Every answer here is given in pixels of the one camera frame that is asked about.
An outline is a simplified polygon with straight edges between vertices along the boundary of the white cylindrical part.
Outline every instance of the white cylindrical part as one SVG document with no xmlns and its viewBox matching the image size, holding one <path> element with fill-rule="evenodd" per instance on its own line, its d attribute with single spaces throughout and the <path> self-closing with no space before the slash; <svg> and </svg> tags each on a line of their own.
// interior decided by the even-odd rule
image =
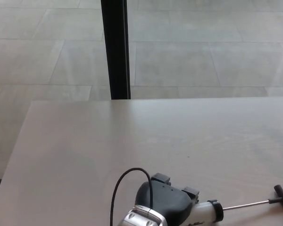
<svg viewBox="0 0 283 226">
<path fill-rule="evenodd" d="M 215 209 L 210 202 L 203 202 L 196 204 L 192 207 L 189 217 L 182 223 L 185 225 L 197 225 L 198 224 L 207 224 L 212 223 L 216 220 Z"/>
</svg>

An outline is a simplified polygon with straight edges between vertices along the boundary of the white table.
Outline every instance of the white table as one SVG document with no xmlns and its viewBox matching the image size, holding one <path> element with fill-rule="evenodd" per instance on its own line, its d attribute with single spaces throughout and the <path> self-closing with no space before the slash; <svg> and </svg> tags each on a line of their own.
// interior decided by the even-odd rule
<svg viewBox="0 0 283 226">
<path fill-rule="evenodd" d="M 283 98 L 34 102 L 0 186 L 0 226 L 106 226 L 130 167 L 223 207 L 271 198 L 283 186 Z M 121 183 L 115 225 L 144 181 Z M 283 209 L 231 210 L 219 225 L 283 226 Z"/>
</svg>

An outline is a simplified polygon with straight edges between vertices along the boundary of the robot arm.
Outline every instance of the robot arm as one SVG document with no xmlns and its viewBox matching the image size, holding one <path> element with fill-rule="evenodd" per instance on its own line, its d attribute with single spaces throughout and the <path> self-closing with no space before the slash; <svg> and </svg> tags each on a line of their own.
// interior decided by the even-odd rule
<svg viewBox="0 0 283 226">
<path fill-rule="evenodd" d="M 278 198 L 223 208 L 217 200 L 199 203 L 199 191 L 189 187 L 183 190 L 172 187 L 170 178 L 165 175 L 155 174 L 151 183 L 153 208 L 150 209 L 149 183 L 145 182 L 137 192 L 135 206 L 118 226 L 196 226 L 222 221 L 225 210 L 278 202 L 283 206 L 283 189 L 280 185 L 274 187 Z"/>
</svg>

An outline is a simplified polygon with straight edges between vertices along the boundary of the black vertical pole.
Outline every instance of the black vertical pole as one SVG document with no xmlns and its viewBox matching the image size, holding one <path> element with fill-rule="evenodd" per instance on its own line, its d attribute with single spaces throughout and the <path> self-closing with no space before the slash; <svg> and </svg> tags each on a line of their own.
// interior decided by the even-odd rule
<svg viewBox="0 0 283 226">
<path fill-rule="evenodd" d="M 127 0 L 101 0 L 111 99 L 130 99 Z"/>
</svg>

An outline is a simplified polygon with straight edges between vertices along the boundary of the black cable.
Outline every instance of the black cable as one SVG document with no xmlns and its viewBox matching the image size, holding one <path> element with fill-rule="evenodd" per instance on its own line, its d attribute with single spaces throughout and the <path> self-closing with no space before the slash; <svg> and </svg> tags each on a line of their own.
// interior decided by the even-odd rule
<svg viewBox="0 0 283 226">
<path fill-rule="evenodd" d="M 152 183 L 151 183 L 151 178 L 149 176 L 149 173 L 147 173 L 147 171 L 145 171 L 142 168 L 131 168 L 128 169 L 125 173 L 123 173 L 121 175 L 121 177 L 118 179 L 117 184 L 115 185 L 114 191 L 113 191 L 113 195 L 112 195 L 112 200 L 111 200 L 111 208 L 110 208 L 110 226 L 113 226 L 113 208 L 114 208 L 114 200 L 115 200 L 115 195 L 117 193 L 117 189 L 119 184 L 121 183 L 122 179 L 130 172 L 132 171 L 141 171 L 144 174 L 146 174 L 147 178 L 148 178 L 148 182 L 149 182 L 149 187 L 150 187 L 150 209 L 153 208 L 153 187 L 152 187 Z"/>
</svg>

